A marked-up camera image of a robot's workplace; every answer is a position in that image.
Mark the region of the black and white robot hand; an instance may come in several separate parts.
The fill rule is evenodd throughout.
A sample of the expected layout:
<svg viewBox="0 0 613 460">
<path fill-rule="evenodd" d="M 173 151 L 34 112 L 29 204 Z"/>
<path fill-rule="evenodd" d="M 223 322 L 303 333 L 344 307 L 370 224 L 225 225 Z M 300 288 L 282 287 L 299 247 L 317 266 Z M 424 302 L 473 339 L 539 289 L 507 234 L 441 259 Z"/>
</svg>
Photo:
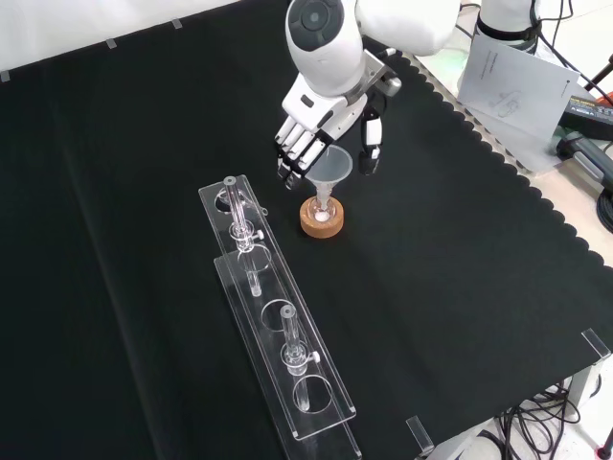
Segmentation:
<svg viewBox="0 0 613 460">
<path fill-rule="evenodd" d="M 315 93 L 304 76 L 299 75 L 282 107 L 286 119 L 275 135 L 275 144 L 277 176 L 287 189 L 300 185 L 327 148 L 355 123 L 361 125 L 359 170 L 364 175 L 376 172 L 382 150 L 382 121 L 367 94 L 361 94 L 353 103 L 343 96 L 324 97 Z"/>
</svg>

